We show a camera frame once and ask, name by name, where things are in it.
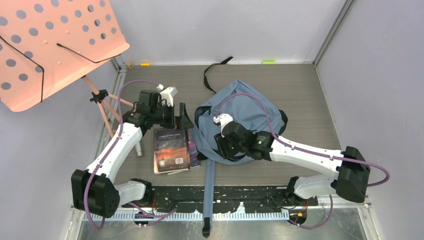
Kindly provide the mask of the dark sunset cover book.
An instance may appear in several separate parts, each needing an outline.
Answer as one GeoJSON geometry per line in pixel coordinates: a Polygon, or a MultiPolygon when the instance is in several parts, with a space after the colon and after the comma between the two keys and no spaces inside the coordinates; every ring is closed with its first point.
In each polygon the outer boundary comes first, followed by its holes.
{"type": "Polygon", "coordinates": [[[158,128],[153,131],[155,174],[171,174],[190,168],[188,140],[185,130],[158,128]]]}

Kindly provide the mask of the light blue backpack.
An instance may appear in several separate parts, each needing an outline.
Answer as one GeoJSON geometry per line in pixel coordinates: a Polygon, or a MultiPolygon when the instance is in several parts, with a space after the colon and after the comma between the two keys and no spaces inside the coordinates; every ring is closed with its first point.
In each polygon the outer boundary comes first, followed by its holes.
{"type": "Polygon", "coordinates": [[[221,128],[214,124],[213,117],[223,113],[229,114],[235,121],[230,128],[246,133],[248,141],[254,140],[257,132],[281,134],[288,123],[284,111],[241,80],[214,91],[214,96],[195,110],[192,139],[198,150],[198,159],[206,161],[202,228],[205,238],[211,232],[215,164],[238,165],[252,161],[248,155],[241,160],[227,160],[216,153],[215,135],[221,134],[221,128]]]}

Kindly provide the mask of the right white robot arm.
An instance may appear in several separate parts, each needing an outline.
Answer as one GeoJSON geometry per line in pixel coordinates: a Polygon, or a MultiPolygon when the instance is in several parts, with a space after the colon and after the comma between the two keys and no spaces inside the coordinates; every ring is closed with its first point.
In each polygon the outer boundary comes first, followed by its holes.
{"type": "Polygon", "coordinates": [[[271,132],[253,132],[231,121],[214,136],[218,151],[224,157],[238,154],[254,160],[284,162],[318,172],[311,177],[291,177],[285,198],[291,205],[317,196],[337,195],[344,200],[362,203],[366,197],[371,169],[354,147],[329,150],[274,138],[271,132]]]}

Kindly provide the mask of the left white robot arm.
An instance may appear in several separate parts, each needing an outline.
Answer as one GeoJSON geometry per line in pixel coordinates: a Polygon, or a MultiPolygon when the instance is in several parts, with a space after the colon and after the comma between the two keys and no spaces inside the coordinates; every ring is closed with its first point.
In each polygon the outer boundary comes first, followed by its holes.
{"type": "Polygon", "coordinates": [[[154,125],[164,129],[186,130],[194,125],[185,104],[179,104],[179,115],[174,112],[177,89],[162,91],[142,90],[133,110],[127,111],[123,124],[100,155],[85,169],[77,169],[71,176],[73,206],[104,218],[112,217],[118,207],[136,202],[148,207],[153,202],[152,184],[132,178],[129,182],[114,183],[116,175],[131,149],[154,125]]]}

